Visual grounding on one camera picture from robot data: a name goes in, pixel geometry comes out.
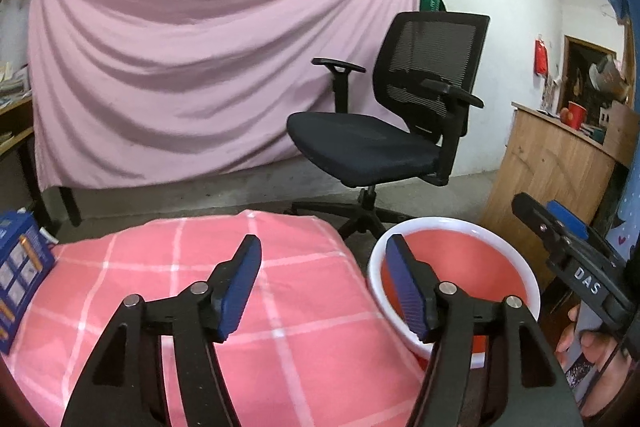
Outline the person's right hand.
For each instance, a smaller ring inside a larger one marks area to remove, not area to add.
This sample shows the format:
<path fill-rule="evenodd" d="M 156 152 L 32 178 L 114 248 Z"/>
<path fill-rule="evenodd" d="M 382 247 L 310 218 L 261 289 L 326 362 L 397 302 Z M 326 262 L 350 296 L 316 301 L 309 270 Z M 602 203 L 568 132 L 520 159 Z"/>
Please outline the person's right hand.
<path fill-rule="evenodd" d="M 555 356 L 563 369 L 567 367 L 568 349 L 575 340 L 575 323 L 579 311 L 579 305 L 568 311 L 570 324 L 565 327 L 555 347 Z M 606 361 L 612 357 L 617 343 L 613 337 L 602 333 L 583 331 L 579 343 L 582 346 L 582 354 L 597 367 L 600 374 L 599 380 L 594 384 L 584 405 L 580 408 L 580 415 L 583 418 L 590 418 L 602 412 L 623 389 L 632 365 L 632 358 L 618 351 L 610 364 L 605 366 Z"/>

